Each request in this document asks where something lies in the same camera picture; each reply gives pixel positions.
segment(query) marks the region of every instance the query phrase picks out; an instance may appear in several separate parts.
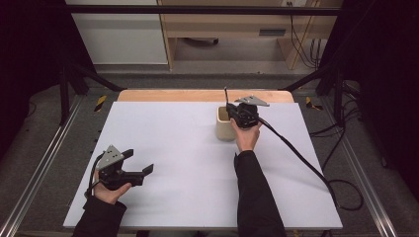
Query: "white table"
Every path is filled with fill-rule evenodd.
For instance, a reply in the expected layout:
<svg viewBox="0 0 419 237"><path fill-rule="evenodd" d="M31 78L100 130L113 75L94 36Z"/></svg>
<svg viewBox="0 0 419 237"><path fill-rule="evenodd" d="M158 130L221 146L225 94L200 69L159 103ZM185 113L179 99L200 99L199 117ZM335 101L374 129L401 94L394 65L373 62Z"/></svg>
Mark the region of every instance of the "white table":
<svg viewBox="0 0 419 237"><path fill-rule="evenodd" d="M154 164L142 187L120 201L122 227L134 229L231 229L236 227L235 142L215 137L221 102L115 102L64 221L74 227L94 159L110 144L134 150L124 170ZM260 116L317 170L321 170L298 104L271 103ZM337 229L342 223L325 185L266 127L255 152L287 229Z"/></svg>

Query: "small cup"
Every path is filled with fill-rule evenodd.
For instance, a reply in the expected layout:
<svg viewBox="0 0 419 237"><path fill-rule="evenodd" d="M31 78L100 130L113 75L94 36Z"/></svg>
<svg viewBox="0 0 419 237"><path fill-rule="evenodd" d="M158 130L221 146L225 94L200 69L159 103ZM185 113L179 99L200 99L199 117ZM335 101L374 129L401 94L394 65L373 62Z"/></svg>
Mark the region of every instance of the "small cup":
<svg viewBox="0 0 419 237"><path fill-rule="evenodd" d="M216 111L216 138L223 141L232 141L235 139L235 132L228 118L226 107L218 107Z"/></svg>

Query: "gray floor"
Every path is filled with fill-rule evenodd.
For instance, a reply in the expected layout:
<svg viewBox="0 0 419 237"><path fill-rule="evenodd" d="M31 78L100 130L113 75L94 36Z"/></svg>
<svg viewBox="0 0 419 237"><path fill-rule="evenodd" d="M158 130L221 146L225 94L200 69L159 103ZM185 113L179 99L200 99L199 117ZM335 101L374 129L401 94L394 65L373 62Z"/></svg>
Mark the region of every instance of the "gray floor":
<svg viewBox="0 0 419 237"><path fill-rule="evenodd" d="M250 44L262 49L249 49ZM293 72L281 69L278 73L275 71L276 69L266 69L276 68L271 64L277 64L279 67L285 65L278 51L276 51L277 54L267 55L272 47L277 46L274 40L263 40L258 44L256 41L249 40L221 39L218 46L185 40L179 46L183 48L179 51L184 54L177 54L176 65L179 67L176 71L160 71L161 68L153 69L152 72L136 72L135 74L113 71L113 73L104 74L104 76L110 81L129 88L222 89L227 85L230 88L278 89L290 85L291 82L309 72L307 69ZM202 51L207 51L207 54L210 54L210 59L205 59ZM244 51L247 54L241 52L242 54L237 55L238 51ZM232 68L228 70L227 66L219 66L226 64L221 61L228 60L232 61L230 65L234 65ZM28 231L42 231L39 236L45 236L46 231L53 232L53 234L71 232L71 230L62 227L69 208L68 205L79 186L82 174L90 159L90 152L95 148L95 139L100 136L100 130L105 123L112 101L116 100L118 96L118 93L111 92L91 80L88 80L88 84L91 90L87 96L82 96L83 101L74 123L62 141L55 159L51 162L25 217L20 222L19 235L24 236L24 233L28 233ZM328 97L317 98L312 93L313 86L315 86L315 82L293 93L295 101L300 104L309 131L316 131L332 124L330 116L325 110L318 111L305 106L306 95L311 97L314 105L327 106L324 105L324 102L330 102ZM102 95L107 95L108 99L100 112L94 112L97 100ZM58 87L54 86L36 94L31 98L31 101L37 108L26 119L13 145L0 163L1 223L4 223L12 212L58 130L60 116ZM417 224L419 203L408 191L395 170L385 169L381 166L380 154L364 123L358 118L349 120L346 137L367 172L397 235L419 236L419 225ZM312 138L320 163L324 162L336 140L336 135ZM347 154L342 146L339 146L332 156L326 167L325 175L328 180L344 179L356 183L355 176L348 164ZM359 202L354 190L342 185L333 187L338 200L343 205L354 206ZM381 236L368 206L364 205L358 211L342 209L338 209L338 211L344 228L333 231L334 236ZM122 230L122 233L132 233L132 231ZM299 231L299 233L301 236L320 235L319 232L312 231Z"/></svg>

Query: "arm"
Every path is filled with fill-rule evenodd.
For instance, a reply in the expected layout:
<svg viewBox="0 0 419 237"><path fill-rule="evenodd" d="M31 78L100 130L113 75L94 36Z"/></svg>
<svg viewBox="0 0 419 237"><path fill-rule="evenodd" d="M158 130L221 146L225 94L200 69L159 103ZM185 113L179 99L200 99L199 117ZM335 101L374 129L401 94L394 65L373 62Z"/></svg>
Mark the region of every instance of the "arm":
<svg viewBox="0 0 419 237"><path fill-rule="evenodd" d="M89 197L83 206L84 213L76 225L73 237L116 237L126 206L118 201L131 184L125 184L116 191L109 191L98 184L95 195Z"/></svg>
<svg viewBox="0 0 419 237"><path fill-rule="evenodd" d="M237 226L240 237L276 236L286 237L286 231L269 184L262 172L253 149L259 137L261 124L241 130L234 120L240 154L234 157L239 201Z"/></svg>

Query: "black backdrop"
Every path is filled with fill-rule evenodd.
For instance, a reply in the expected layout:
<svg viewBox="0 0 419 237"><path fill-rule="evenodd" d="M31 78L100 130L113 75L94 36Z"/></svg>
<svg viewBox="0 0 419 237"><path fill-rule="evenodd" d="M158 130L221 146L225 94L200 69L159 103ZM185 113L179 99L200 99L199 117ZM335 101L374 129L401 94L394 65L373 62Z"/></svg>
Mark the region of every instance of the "black backdrop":
<svg viewBox="0 0 419 237"><path fill-rule="evenodd" d="M360 14L339 17L325 48L331 60L370 1L345 1ZM344 80L358 81L361 107L382 156L419 200L419 1L378 0L345 51Z"/></svg>
<svg viewBox="0 0 419 237"><path fill-rule="evenodd" d="M42 4L65 1L0 0L0 159L28 114L30 97L59 83L68 62L63 55L95 72L71 15L45 14Z"/></svg>

